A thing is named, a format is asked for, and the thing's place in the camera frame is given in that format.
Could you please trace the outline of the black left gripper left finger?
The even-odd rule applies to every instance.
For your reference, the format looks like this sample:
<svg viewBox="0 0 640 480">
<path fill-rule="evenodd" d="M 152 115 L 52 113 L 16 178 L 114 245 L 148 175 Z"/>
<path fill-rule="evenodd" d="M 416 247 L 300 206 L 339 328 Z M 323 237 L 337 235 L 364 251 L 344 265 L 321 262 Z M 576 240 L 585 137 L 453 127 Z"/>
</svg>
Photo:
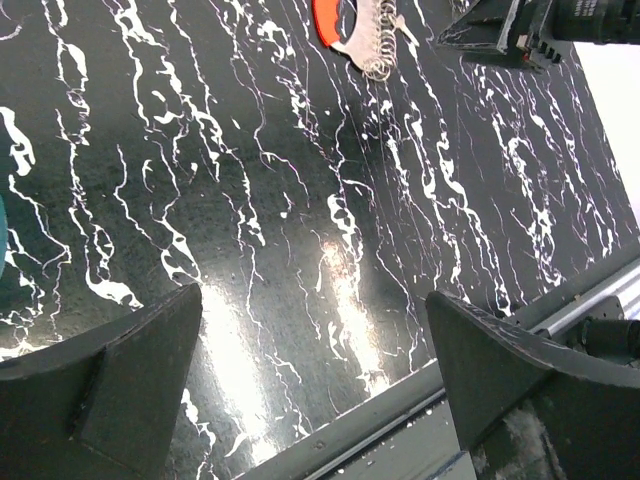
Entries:
<svg viewBox="0 0 640 480">
<path fill-rule="evenodd" d="M 190 284 L 2 361 L 2 478 L 160 478 L 201 318 Z"/>
</svg>

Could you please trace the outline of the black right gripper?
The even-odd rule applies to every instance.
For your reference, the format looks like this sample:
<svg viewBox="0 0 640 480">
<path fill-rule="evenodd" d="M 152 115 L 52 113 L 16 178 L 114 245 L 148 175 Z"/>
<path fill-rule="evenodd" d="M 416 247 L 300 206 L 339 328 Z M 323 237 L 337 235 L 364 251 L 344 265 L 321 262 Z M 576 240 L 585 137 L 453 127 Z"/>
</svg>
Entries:
<svg viewBox="0 0 640 480">
<path fill-rule="evenodd" d="M 508 43 L 513 67 L 534 72 L 561 63 L 573 43 L 637 45 L 639 2 L 478 0 L 437 37 L 472 53 L 506 54 Z"/>
</svg>

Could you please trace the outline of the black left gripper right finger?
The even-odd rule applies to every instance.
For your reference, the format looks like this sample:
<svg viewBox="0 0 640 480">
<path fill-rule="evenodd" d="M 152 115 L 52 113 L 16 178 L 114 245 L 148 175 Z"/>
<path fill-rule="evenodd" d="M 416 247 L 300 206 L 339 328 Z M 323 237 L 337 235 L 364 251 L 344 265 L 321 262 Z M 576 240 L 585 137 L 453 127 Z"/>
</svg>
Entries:
<svg viewBox="0 0 640 480">
<path fill-rule="evenodd" d="M 638 369 L 446 293 L 430 293 L 426 309 L 458 442 L 477 478 L 638 478 Z"/>
</svg>

